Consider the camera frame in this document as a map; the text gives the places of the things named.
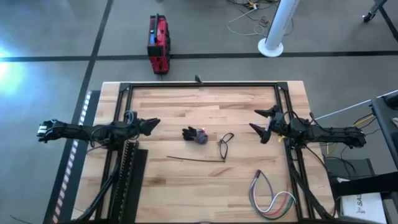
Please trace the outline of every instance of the white wire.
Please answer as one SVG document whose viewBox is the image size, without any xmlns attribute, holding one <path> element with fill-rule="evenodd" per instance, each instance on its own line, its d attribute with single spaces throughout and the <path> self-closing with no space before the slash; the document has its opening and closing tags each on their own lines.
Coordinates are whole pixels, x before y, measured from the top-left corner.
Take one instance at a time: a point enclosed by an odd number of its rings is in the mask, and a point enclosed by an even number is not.
<svg viewBox="0 0 398 224">
<path fill-rule="evenodd" d="M 281 191 L 281 192 L 279 192 L 279 193 L 277 193 L 277 194 L 275 195 L 275 197 L 274 197 L 274 199 L 271 201 L 271 204 L 269 205 L 268 209 L 267 209 L 267 210 L 262 210 L 262 209 L 258 206 L 257 201 L 256 201 L 256 185 L 254 184 L 254 187 L 253 187 L 254 205 L 256 206 L 256 208 L 257 208 L 260 212 L 262 212 L 262 213 L 267 213 L 267 212 L 269 212 L 269 211 L 271 210 L 272 206 L 274 205 L 274 202 L 275 202 L 276 198 L 277 198 L 280 194 L 289 194 L 289 195 L 293 198 L 294 203 L 296 203 L 296 198 L 295 198 L 290 192 Z"/>
<path fill-rule="evenodd" d="M 256 25 L 256 26 L 254 27 L 254 29 L 253 29 L 253 30 L 254 30 L 254 33 L 251 33 L 251 34 L 240 34 L 240 33 L 238 33 L 238 32 L 235 32 L 235 31 L 231 30 L 231 28 L 229 27 L 229 24 L 230 24 L 231 22 L 233 22 L 233 21 L 235 21 L 235 20 L 237 20 L 237 19 L 239 19 L 239 18 L 242 18 L 243 16 L 245 16 L 245 15 L 247 15 L 247 14 L 249 14 L 250 12 L 255 11 L 255 10 L 257 10 L 257 9 L 252 9 L 252 10 L 250 10 L 250 11 L 248 11 L 248 12 L 245 12 L 244 14 L 238 16 L 237 18 L 235 18 L 235 19 L 233 19 L 233 20 L 227 22 L 226 26 L 227 26 L 228 30 L 229 30 L 230 32 L 234 33 L 234 34 L 238 34 L 238 35 L 242 35 L 242 36 L 261 35 L 261 36 L 266 37 L 266 35 L 264 34 L 266 30 L 265 30 L 262 26 L 260 26 L 260 25 Z M 257 32 L 257 31 L 256 31 L 257 27 L 260 27 L 260 28 L 262 29 L 262 32 Z"/>
</svg>

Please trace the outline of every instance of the striped tape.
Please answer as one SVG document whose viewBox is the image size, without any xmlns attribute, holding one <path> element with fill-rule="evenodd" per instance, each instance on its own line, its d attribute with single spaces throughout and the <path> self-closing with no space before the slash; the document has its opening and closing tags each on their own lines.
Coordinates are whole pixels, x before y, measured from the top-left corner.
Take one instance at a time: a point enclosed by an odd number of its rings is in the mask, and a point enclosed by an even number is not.
<svg viewBox="0 0 398 224">
<path fill-rule="evenodd" d="M 83 109 L 81 111 L 81 115 L 80 115 L 80 119 L 79 119 L 79 125 L 83 125 L 83 123 L 85 121 L 85 116 L 87 114 L 87 108 L 88 108 L 88 103 L 90 101 L 90 96 L 91 96 L 91 92 L 89 91 L 87 93 L 87 95 L 86 95 L 85 104 L 83 105 Z M 63 175 L 63 180 L 62 180 L 60 194 L 58 196 L 58 201 L 57 201 L 57 204 L 55 206 L 54 215 L 52 217 L 52 221 L 54 223 L 58 223 L 59 222 L 59 218 L 60 218 L 60 214 L 61 214 L 61 208 L 62 208 L 62 205 L 63 205 L 63 199 L 65 198 L 65 192 L 67 191 L 69 177 L 70 177 L 70 175 L 72 173 L 73 161 L 75 160 L 76 149 L 77 149 L 78 145 L 79 145 L 79 140 L 73 140 L 72 148 L 71 148 L 71 151 L 70 151 L 70 154 L 69 154 L 69 160 L 68 160 L 68 164 L 67 164 L 67 169 L 65 170 L 65 174 Z"/>
</svg>

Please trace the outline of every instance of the red wire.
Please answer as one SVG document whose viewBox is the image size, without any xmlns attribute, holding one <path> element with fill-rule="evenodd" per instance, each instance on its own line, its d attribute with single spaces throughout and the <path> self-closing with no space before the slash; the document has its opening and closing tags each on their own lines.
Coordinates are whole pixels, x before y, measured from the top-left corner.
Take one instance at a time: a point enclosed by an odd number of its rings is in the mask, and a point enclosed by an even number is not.
<svg viewBox="0 0 398 224">
<path fill-rule="evenodd" d="M 278 213 L 284 207 L 286 200 L 287 200 L 287 194 L 285 194 L 284 201 L 282 202 L 282 205 L 280 206 L 280 208 L 278 210 L 271 212 L 271 213 L 265 213 L 265 215 L 275 215 L 276 213 Z"/>
</svg>

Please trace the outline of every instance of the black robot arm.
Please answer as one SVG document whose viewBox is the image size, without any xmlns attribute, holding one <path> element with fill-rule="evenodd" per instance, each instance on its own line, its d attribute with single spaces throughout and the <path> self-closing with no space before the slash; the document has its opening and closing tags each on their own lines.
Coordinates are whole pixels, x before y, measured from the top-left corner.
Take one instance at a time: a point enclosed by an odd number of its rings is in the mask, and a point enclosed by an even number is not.
<svg viewBox="0 0 398 224">
<path fill-rule="evenodd" d="M 39 142 L 47 142 L 59 138 L 79 139 L 89 142 L 99 142 L 101 145 L 121 143 L 127 139 L 135 139 L 140 134 L 149 136 L 159 124 L 160 119 L 137 119 L 135 111 L 125 113 L 125 121 L 115 121 L 110 124 L 84 126 L 67 124 L 56 119 L 44 121 L 37 131 Z"/>
<path fill-rule="evenodd" d="M 263 144 L 268 142 L 272 131 L 293 139 L 297 144 L 342 142 L 351 148 L 363 147 L 366 144 L 365 134 L 357 127 L 323 128 L 297 116 L 287 124 L 284 115 L 293 112 L 281 113 L 278 106 L 269 110 L 255 110 L 255 112 L 266 118 L 270 117 L 269 125 L 266 128 L 250 123 L 250 126 L 260 135 Z"/>
</svg>

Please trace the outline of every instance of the black metal frame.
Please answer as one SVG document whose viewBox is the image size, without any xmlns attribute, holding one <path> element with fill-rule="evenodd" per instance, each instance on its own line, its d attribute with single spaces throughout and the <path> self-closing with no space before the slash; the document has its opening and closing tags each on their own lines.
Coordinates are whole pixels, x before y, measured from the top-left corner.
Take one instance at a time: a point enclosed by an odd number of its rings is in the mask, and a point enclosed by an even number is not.
<svg viewBox="0 0 398 224">
<path fill-rule="evenodd" d="M 288 111 L 292 111 L 292 102 L 290 100 L 290 95 L 289 95 L 289 88 L 287 82 L 135 82 L 135 83 L 120 83 L 119 86 L 119 93 L 118 93 L 118 100 L 116 103 L 116 108 L 115 108 L 115 114 L 114 114 L 114 121 L 116 121 L 119 118 L 120 115 L 120 110 L 121 110 L 121 103 L 122 103 L 122 98 L 125 92 L 128 90 L 128 96 L 127 96 L 127 102 L 126 102 L 126 110 L 129 110 L 131 107 L 131 99 L 132 99 L 132 90 L 133 88 L 154 88 L 154 87 L 159 87 L 159 88 L 170 88 L 170 87 L 178 87 L 178 88 L 189 88 L 189 87 L 222 87 L 222 86 L 228 86 L 228 87 L 242 87 L 242 86 L 263 86 L 263 87 L 272 87 L 274 88 L 275 91 L 275 99 L 277 106 L 280 108 L 280 112 L 283 113 L 283 105 L 282 105 L 282 98 L 281 98 L 281 92 L 285 96 L 285 103 L 286 103 L 286 108 Z M 315 213 L 313 210 L 313 205 L 320 205 L 315 196 L 311 193 L 309 187 L 308 187 L 308 179 L 307 179 L 307 174 L 305 172 L 305 164 L 303 161 L 303 155 L 301 152 L 301 149 L 295 149 L 297 151 L 297 163 L 298 163 L 298 168 L 300 173 L 298 173 L 294 167 L 294 160 L 292 158 L 291 154 L 291 146 L 289 144 L 288 140 L 285 140 L 285 151 L 286 151 L 286 158 L 287 158 L 287 165 L 289 168 L 289 175 L 290 175 L 290 181 L 292 183 L 292 193 L 294 197 L 297 200 L 297 204 L 295 206 L 296 214 L 298 221 L 309 221 L 309 220 L 316 220 L 315 219 Z M 117 146 L 118 148 L 118 158 L 116 159 L 117 161 L 122 160 L 123 156 L 123 145 Z M 141 159 L 138 161 L 146 161 L 146 153 L 142 152 L 141 150 L 137 149 L 137 155 L 134 155 L 132 158 L 133 161 L 137 161 L 137 156 L 141 154 Z M 105 160 L 105 165 L 104 165 L 104 171 L 103 171 L 103 180 L 102 184 L 106 181 L 109 175 L 109 168 L 111 165 L 111 159 L 112 159 L 112 151 L 108 151 L 106 155 L 106 160 Z M 139 196 L 140 196 L 140 190 L 141 190 L 141 185 L 142 185 L 142 179 L 144 175 L 144 168 L 145 168 L 145 162 L 142 164 L 138 164 L 137 166 L 131 168 L 133 171 L 130 172 L 130 175 L 128 177 L 128 180 L 124 180 L 129 182 L 132 187 L 129 190 L 128 188 L 126 189 L 126 196 L 125 198 L 122 198 L 123 201 L 123 206 L 121 208 L 117 206 L 109 206 L 108 210 L 108 216 L 107 220 L 111 221 L 114 220 L 114 217 L 112 217 L 112 214 L 126 214 L 123 212 L 127 207 L 129 207 L 129 212 L 131 213 L 132 210 L 134 212 L 129 215 L 128 220 L 129 221 L 134 221 L 135 216 L 136 216 L 136 210 L 138 206 L 138 201 L 139 201 Z M 302 206 L 300 203 L 300 195 L 299 191 L 297 188 L 297 184 L 302 188 L 304 194 L 305 194 L 305 203 L 307 204 L 307 209 L 308 209 L 308 216 L 309 218 L 304 218 L 303 217 L 303 211 L 302 211 Z M 116 187 L 113 187 L 112 192 L 111 192 L 111 201 L 115 201 L 116 199 L 115 196 L 117 196 L 117 193 L 115 192 Z M 102 222 L 103 219 L 101 219 L 101 211 L 103 209 L 103 201 L 99 203 L 96 209 L 96 215 L 95 215 L 95 220 Z M 121 220 L 118 220 L 118 223 L 131 223 L 127 222 L 127 220 L 122 217 Z"/>
</svg>

